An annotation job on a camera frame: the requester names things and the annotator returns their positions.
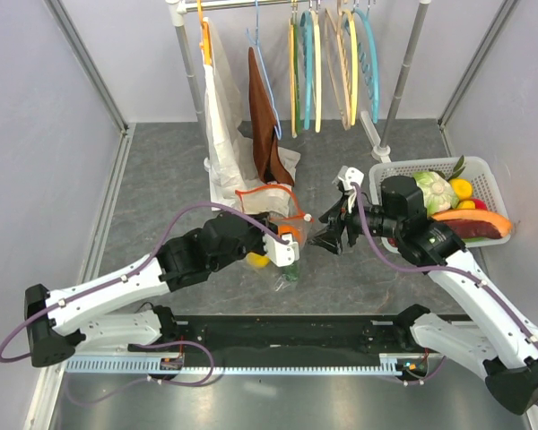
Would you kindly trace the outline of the yellow lemon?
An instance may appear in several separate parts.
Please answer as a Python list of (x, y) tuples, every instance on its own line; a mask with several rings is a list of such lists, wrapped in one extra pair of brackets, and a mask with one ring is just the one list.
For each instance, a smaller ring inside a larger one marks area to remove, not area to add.
[(271, 263), (271, 260), (265, 255), (249, 253), (246, 256), (246, 262), (254, 269), (263, 269)]

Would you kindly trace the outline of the orange fruit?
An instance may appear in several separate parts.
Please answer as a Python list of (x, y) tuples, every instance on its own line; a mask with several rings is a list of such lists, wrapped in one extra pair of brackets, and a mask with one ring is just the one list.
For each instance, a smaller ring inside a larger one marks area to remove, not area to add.
[(292, 225), (280, 225), (278, 227), (278, 234), (280, 237), (283, 235), (291, 235), (293, 239), (300, 245), (303, 245), (306, 241), (306, 235), (302, 229), (296, 228)]

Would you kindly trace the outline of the clear zip top bag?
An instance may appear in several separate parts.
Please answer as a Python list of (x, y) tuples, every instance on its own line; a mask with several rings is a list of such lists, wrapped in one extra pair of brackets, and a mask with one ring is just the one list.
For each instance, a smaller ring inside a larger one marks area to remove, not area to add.
[[(299, 201), (289, 185), (261, 185), (247, 191), (236, 191), (235, 194), (239, 198), (242, 212), (250, 216), (266, 215), (269, 223), (276, 227), (276, 234), (278, 236), (278, 227), (280, 225), (292, 225), (302, 229), (307, 241), (308, 234), (313, 225), (313, 218), (309, 213), (306, 213), (300, 208)], [(299, 245), (299, 257), (305, 243)], [(252, 269), (275, 292), (291, 290), (296, 287), (284, 288), (282, 286), (282, 268), (275, 266), (272, 262), (265, 269)]]

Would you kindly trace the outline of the green cucumber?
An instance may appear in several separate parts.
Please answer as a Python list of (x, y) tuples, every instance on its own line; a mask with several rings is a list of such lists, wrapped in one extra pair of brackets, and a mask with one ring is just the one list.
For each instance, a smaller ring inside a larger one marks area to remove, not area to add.
[(282, 268), (282, 286), (293, 288), (299, 281), (300, 268), (297, 262)]

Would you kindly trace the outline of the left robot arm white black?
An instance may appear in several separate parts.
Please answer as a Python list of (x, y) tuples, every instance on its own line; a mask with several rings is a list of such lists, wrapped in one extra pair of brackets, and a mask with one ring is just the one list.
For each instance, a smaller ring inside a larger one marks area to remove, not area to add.
[(276, 245), (287, 244), (266, 216), (222, 211), (202, 227), (167, 240), (152, 254), (108, 275), (56, 290), (31, 286), (24, 298), (30, 362), (40, 368), (71, 357), (87, 339), (85, 324), (95, 317), (202, 283), (249, 253), (273, 254)]

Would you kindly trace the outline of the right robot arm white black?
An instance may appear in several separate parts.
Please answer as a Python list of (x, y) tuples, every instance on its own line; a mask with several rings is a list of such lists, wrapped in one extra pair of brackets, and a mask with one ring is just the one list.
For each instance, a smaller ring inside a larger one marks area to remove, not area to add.
[(334, 180), (341, 199), (320, 217), (324, 228), (310, 239), (333, 254), (342, 236), (392, 238), (409, 263), (397, 270), (423, 273), (465, 311), (479, 334), (463, 333), (429, 309), (414, 305), (401, 312), (408, 320), (393, 329), (395, 346), (406, 353), (428, 348), (478, 375), (506, 410), (523, 415), (538, 406), (538, 327), (530, 322), (485, 275), (463, 240), (445, 223), (428, 216), (422, 190), (408, 176), (381, 184), (379, 205), (365, 207), (360, 179), (342, 173)]

